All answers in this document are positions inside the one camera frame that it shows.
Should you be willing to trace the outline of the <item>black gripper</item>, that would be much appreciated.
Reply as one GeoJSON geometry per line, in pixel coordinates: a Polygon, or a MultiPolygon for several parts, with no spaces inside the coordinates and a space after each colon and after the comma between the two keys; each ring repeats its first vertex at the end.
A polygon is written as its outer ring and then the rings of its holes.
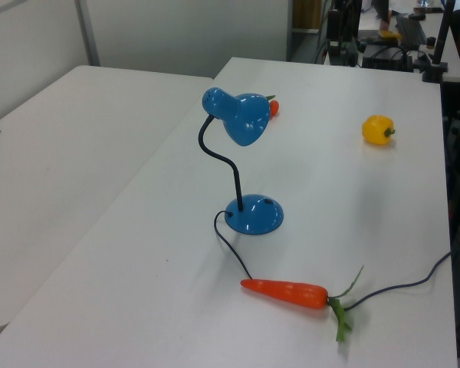
{"type": "Polygon", "coordinates": [[[340,61],[341,43],[346,43],[346,64],[357,63],[357,43],[360,23],[360,2],[357,0],[332,1],[327,13],[327,39],[329,61],[340,61]]]}

